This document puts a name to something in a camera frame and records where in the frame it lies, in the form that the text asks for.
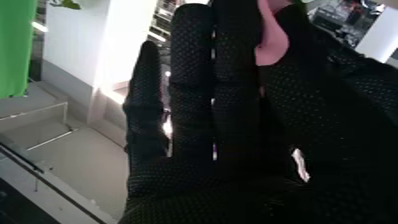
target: textured glove fabric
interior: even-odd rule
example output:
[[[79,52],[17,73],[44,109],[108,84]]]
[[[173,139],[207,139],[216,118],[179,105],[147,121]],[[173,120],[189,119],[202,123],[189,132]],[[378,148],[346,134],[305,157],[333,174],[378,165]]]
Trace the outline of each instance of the textured glove fabric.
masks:
[[[129,155],[129,168],[136,163],[166,155],[168,141],[161,130],[163,104],[159,94],[157,48],[150,42],[145,42],[122,105],[127,115],[125,152]]]
[[[340,48],[294,6],[275,16],[287,53],[257,69],[260,16],[255,1],[246,8],[237,2],[214,1],[214,12],[182,6],[172,20],[172,158],[156,46],[141,46],[124,104],[133,169],[120,223],[396,223],[396,70]],[[305,186],[289,146],[305,155]]]
[[[213,13],[205,5],[181,6],[170,32],[172,156],[213,160]]]
[[[349,77],[362,80],[374,67],[390,68],[333,48],[330,38],[316,39],[294,6],[280,10],[276,21],[291,47],[278,63],[260,67],[260,83],[289,141],[305,155],[310,181],[300,195],[301,214],[314,223],[394,223],[398,132],[385,103],[371,104],[376,98],[365,97],[380,79],[364,87]]]

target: white wall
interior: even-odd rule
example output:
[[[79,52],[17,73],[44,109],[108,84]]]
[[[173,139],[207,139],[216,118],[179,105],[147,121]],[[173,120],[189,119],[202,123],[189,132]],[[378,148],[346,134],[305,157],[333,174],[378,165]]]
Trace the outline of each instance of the white wall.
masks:
[[[111,85],[131,79],[133,66],[152,21],[157,0],[111,0],[97,62],[97,83]]]
[[[81,10],[47,5],[44,60],[92,86],[109,0],[79,1]]]
[[[398,48],[396,22],[398,9],[385,8],[355,49],[365,57],[374,58],[381,63],[387,62]]]

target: green cloth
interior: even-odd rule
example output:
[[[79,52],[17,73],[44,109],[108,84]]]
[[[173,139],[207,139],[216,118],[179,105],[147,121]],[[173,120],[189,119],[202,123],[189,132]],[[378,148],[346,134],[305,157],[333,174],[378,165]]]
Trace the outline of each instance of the green cloth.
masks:
[[[28,83],[35,0],[0,0],[0,98],[22,96]]]

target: finger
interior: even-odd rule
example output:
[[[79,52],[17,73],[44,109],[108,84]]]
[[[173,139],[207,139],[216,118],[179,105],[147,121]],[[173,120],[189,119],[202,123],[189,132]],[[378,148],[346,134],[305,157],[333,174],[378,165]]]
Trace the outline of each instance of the finger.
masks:
[[[182,5],[170,30],[172,155],[213,158],[213,16],[205,5]]]
[[[159,93],[159,55],[152,42],[140,48],[129,92],[122,105],[127,117],[127,145],[131,166],[163,157],[166,153],[166,137],[161,130],[163,104]]]
[[[255,0],[218,0],[213,10],[216,155],[223,161],[241,161],[253,155],[257,141],[253,48],[260,39],[260,16]]]

